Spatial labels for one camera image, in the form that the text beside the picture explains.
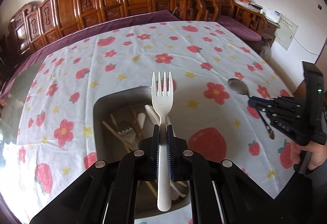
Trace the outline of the person's right hand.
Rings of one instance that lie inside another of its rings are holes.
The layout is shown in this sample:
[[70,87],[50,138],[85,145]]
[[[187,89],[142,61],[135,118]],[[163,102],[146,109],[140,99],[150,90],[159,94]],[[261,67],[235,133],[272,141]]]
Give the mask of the person's right hand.
[[290,158],[294,164],[300,163],[301,151],[311,152],[311,159],[308,164],[309,170],[314,170],[321,166],[326,161],[327,151],[326,144],[321,145],[316,142],[310,141],[308,145],[301,146],[294,141],[291,141]]

